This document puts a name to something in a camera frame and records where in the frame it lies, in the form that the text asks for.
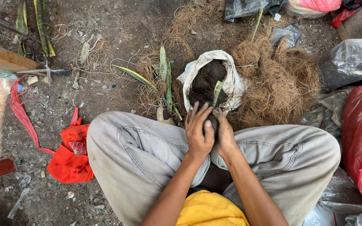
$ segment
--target pant leg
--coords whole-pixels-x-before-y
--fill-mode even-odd
[[[339,165],[337,140],[321,129],[297,125],[253,127],[234,137],[289,225],[301,225]],[[215,150],[210,155],[214,164],[227,169]],[[234,183],[223,196],[244,210]]]
[[[140,225],[178,169],[188,143],[183,128],[124,112],[95,118],[87,134],[92,170],[124,225]],[[209,156],[192,181],[199,185]]]

